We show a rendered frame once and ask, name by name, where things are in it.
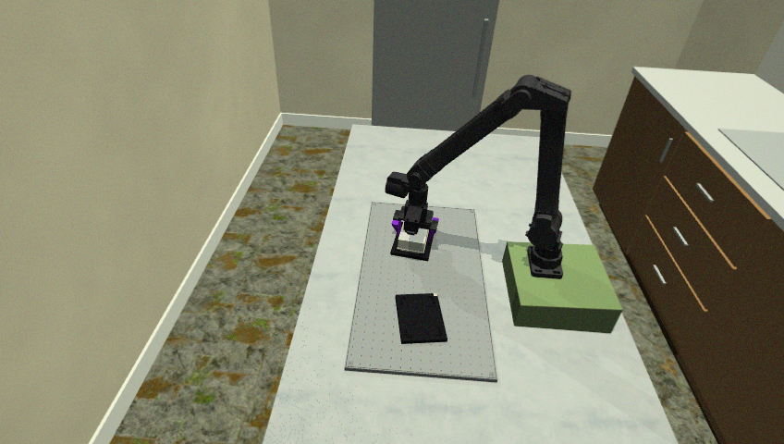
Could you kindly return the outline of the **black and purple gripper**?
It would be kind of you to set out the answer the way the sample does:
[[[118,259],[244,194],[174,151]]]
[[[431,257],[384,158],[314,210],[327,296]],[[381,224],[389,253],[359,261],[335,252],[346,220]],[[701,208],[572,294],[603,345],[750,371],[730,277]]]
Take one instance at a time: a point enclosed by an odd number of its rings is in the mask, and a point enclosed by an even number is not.
[[[412,206],[416,206],[416,205],[414,205],[413,203],[410,203],[410,202],[409,202],[409,204],[412,205]],[[421,207],[421,206],[424,206],[426,204],[427,204],[427,202],[425,204],[418,205],[416,207]],[[401,229],[401,220],[404,221],[404,209],[405,209],[405,206],[402,206],[401,210],[396,210],[396,212],[395,212],[395,214],[393,216],[392,226],[395,229],[395,231],[397,232],[398,237],[399,237],[400,229]],[[419,228],[430,229],[428,242],[433,237],[433,235],[436,233],[438,220],[439,220],[438,218],[433,217],[433,214],[434,214],[434,211],[427,210],[427,216],[426,216],[425,223],[421,222],[420,225],[419,225]]]

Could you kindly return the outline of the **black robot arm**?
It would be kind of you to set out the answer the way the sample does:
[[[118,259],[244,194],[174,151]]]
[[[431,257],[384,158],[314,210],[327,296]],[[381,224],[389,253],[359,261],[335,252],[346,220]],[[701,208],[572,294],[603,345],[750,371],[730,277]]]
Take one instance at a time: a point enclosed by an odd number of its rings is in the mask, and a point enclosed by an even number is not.
[[[527,253],[533,277],[562,279],[562,214],[558,207],[570,97],[570,89],[538,76],[522,76],[513,88],[419,158],[407,174],[393,171],[386,179],[385,192],[403,199],[409,194],[410,203],[425,204],[426,182],[443,167],[522,109],[541,110],[536,202],[532,224],[525,234],[534,246],[529,246]],[[409,202],[405,203],[404,230],[415,235],[420,223],[425,223],[428,203],[416,207]]]

